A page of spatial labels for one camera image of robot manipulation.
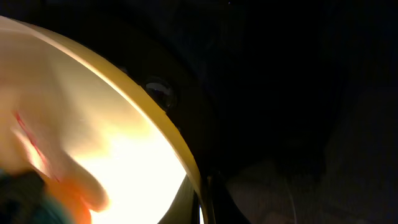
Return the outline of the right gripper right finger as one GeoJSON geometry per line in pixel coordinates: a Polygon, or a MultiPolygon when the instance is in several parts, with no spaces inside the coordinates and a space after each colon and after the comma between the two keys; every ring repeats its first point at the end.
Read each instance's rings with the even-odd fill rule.
{"type": "Polygon", "coordinates": [[[235,204],[224,180],[219,175],[208,177],[208,192],[216,224],[250,224],[235,204]]]}

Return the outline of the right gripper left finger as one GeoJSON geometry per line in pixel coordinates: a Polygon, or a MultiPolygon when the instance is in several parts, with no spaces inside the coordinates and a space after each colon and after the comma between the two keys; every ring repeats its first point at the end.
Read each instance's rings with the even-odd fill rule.
{"type": "Polygon", "coordinates": [[[199,201],[186,175],[178,192],[158,224],[199,224],[199,201]]]}

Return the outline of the yellow plate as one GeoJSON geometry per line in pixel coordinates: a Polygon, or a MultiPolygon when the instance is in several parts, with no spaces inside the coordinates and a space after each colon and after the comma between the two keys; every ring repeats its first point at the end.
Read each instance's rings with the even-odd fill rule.
{"type": "Polygon", "coordinates": [[[1,171],[34,171],[74,223],[158,223],[201,176],[165,112],[125,73],[50,30],[1,18],[1,171]]]}

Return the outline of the green yellow sponge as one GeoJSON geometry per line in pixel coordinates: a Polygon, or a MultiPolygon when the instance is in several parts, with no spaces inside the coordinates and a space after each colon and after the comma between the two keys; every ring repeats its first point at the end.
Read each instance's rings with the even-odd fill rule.
{"type": "Polygon", "coordinates": [[[45,193],[34,171],[11,175],[1,171],[1,224],[73,224],[66,208],[45,193]]]}

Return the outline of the black round tray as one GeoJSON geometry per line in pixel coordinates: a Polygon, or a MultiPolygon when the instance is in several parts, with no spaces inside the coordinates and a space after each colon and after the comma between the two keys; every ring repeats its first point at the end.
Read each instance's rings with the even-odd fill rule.
{"type": "Polygon", "coordinates": [[[2,1],[127,74],[250,219],[397,222],[396,1],[2,1]]]}

